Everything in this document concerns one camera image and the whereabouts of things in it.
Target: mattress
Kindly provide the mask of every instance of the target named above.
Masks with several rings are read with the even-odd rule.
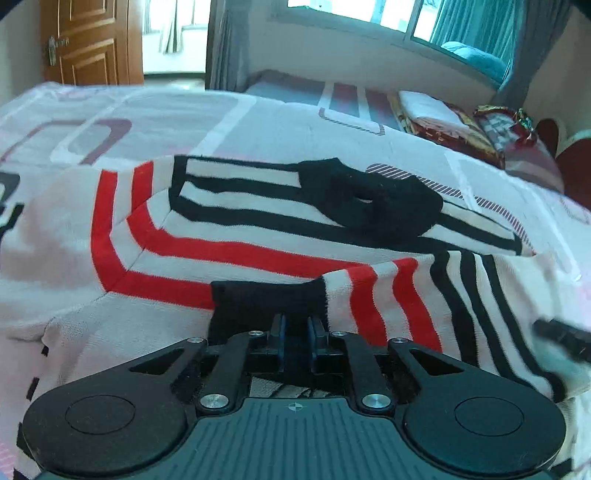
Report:
[[[272,98],[287,103],[305,103],[328,111],[401,130],[388,96],[361,86],[320,82],[295,75],[266,70],[246,90],[250,95]]]
[[[338,157],[346,165],[393,178],[413,174],[443,196],[511,226],[535,251],[553,252],[579,293],[591,329],[591,212],[461,153],[383,123],[228,92],[174,87],[71,87],[46,83],[0,108],[0,200],[26,202],[66,168],[120,170],[167,154],[292,163]],[[30,376],[18,365],[37,342],[0,336],[0,443],[12,458]],[[574,466],[582,479],[591,458],[591,393],[575,398],[580,426]],[[0,467],[10,473],[10,460]]]

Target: wall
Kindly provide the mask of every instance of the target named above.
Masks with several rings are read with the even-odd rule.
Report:
[[[43,81],[39,0],[24,0],[0,21],[0,105]]]
[[[265,69],[382,91],[411,89],[472,110],[493,89],[446,65],[372,38],[269,20],[269,0],[250,13],[251,73]]]
[[[162,55],[158,52],[160,34],[143,36],[144,73],[205,72],[207,30],[183,30],[183,49]]]
[[[525,102],[535,119],[560,118],[567,134],[591,128],[591,20],[578,9],[536,74]]]

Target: floor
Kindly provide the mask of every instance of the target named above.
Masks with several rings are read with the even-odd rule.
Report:
[[[145,86],[174,86],[184,90],[205,90],[205,80],[199,78],[183,78],[174,76],[153,76],[146,75],[144,78]]]

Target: silver bolt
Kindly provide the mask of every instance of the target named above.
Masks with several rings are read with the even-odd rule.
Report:
[[[216,408],[224,408],[230,403],[230,400],[225,395],[212,393],[202,397],[201,400],[199,400],[199,403],[201,403],[201,405],[203,405],[205,408],[211,408],[212,410],[215,410]]]
[[[361,402],[363,402],[367,408],[374,408],[377,410],[379,408],[388,407],[392,403],[392,400],[390,400],[386,395],[372,393],[364,396]]]

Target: door panel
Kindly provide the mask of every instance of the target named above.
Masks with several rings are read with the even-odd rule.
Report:
[[[41,34],[57,42],[46,79],[70,85],[143,83],[143,0],[43,0]]]

